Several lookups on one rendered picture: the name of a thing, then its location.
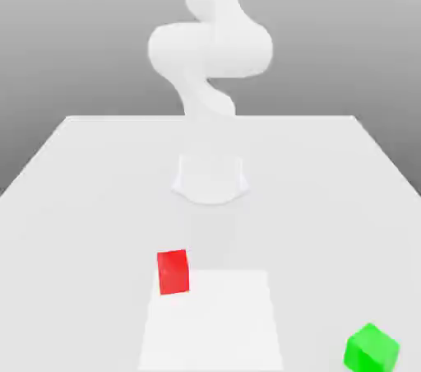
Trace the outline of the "small red cube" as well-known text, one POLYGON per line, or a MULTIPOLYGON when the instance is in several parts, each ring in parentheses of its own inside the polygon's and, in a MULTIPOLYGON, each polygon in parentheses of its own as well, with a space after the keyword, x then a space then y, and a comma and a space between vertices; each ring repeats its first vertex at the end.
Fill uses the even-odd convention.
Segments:
POLYGON ((190 290, 189 266, 185 249, 158 252, 157 266, 161 295, 190 290))

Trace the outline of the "small green cube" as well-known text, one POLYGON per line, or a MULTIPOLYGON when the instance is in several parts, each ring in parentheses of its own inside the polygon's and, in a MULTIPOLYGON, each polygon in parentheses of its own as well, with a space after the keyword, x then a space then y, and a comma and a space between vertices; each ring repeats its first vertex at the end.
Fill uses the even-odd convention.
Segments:
POLYGON ((400 344, 372 323, 367 323, 346 343, 344 365, 352 372, 393 372, 400 344))

